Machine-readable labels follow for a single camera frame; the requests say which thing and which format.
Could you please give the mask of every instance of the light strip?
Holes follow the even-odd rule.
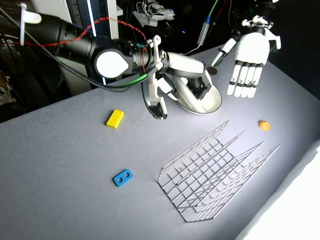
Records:
[[[96,37],[97,33],[96,33],[96,27],[95,27],[95,23],[94,23],[94,16],[92,14],[91,2],[90,2],[90,0],[86,0],[86,3],[88,5],[88,9],[89,9],[89,16],[90,16],[90,22],[91,22],[91,26],[92,26],[93,36]]]

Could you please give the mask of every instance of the orange object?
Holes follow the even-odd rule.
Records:
[[[267,121],[259,121],[258,124],[259,128],[261,128],[263,131],[269,131],[271,126],[270,123],[268,123]]]

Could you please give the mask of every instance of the green wire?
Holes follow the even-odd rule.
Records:
[[[127,86],[131,86],[131,85],[133,85],[133,84],[136,84],[136,83],[139,83],[139,82],[141,82],[142,80],[144,80],[145,78],[147,78],[148,77],[148,74],[142,74],[140,77],[138,77],[138,78],[136,78],[136,79],[134,79],[134,80],[132,80],[132,81],[129,81],[129,82],[126,82],[126,83],[124,83],[124,84],[122,84],[122,85],[120,85],[121,87],[127,87]]]
[[[212,12],[214,11],[217,2],[218,2],[218,0],[215,0],[215,3],[213,4],[213,6],[212,6],[212,8],[211,8],[211,11],[210,11],[210,13],[209,13],[209,15],[208,15],[209,17],[211,16]]]

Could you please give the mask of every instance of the robotic arm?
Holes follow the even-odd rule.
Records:
[[[242,98],[253,98],[261,77],[262,68],[266,64],[270,52],[270,41],[275,41],[276,49],[281,48],[280,36],[274,35],[270,29],[273,22],[270,14],[278,0],[254,0],[253,18],[243,20],[241,25],[246,34],[237,34],[230,38],[213,60],[211,66],[217,65],[238,43],[235,51],[235,66],[227,89],[228,95]]]
[[[122,75],[142,74],[145,69],[149,81],[147,106],[157,119],[165,119],[168,114],[164,98],[158,96],[158,88],[175,101],[192,96],[188,105],[206,113],[199,100],[210,90],[212,83],[209,74],[204,74],[207,72],[204,64],[193,58],[159,49],[159,36],[148,40],[149,47],[147,51],[143,51],[147,46],[145,43],[94,37],[90,32],[84,34],[84,29],[58,17],[22,11],[23,14],[18,16],[21,20],[20,29],[6,22],[1,23],[4,34],[21,38],[24,25],[25,31],[52,54],[93,65],[101,77],[100,82],[102,78],[114,79]],[[26,45],[33,45],[28,36],[25,40]]]

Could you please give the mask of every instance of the wire rack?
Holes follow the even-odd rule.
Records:
[[[264,144],[261,142],[233,156],[227,147],[244,131],[222,144],[217,137],[227,124],[228,121],[161,169],[158,183],[186,222],[215,218],[279,148],[248,162],[246,159]]]

